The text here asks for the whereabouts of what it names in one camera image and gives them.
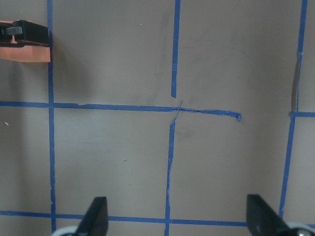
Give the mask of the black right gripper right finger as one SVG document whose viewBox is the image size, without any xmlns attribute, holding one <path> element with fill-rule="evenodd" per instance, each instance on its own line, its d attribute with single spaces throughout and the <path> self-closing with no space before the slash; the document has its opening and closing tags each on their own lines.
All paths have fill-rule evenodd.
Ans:
<svg viewBox="0 0 315 236">
<path fill-rule="evenodd" d="M 252 236 L 285 236 L 290 227 L 258 194 L 247 195 L 246 224 Z"/>
</svg>

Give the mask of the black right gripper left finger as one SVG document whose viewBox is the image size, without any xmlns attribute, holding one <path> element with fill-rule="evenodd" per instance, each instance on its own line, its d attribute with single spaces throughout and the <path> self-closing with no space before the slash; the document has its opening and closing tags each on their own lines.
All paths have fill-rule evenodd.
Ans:
<svg viewBox="0 0 315 236">
<path fill-rule="evenodd" d="M 106 197 L 95 197 L 82 221 L 76 236 L 105 236 L 108 231 L 108 208 Z"/>
</svg>

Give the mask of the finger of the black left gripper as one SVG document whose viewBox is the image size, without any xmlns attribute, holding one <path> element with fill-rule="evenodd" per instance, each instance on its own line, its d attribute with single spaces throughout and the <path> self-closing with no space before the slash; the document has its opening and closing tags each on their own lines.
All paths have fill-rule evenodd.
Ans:
<svg viewBox="0 0 315 236">
<path fill-rule="evenodd" d="M 1 47 L 49 47 L 49 29 L 25 20 L 0 23 Z"/>
</svg>

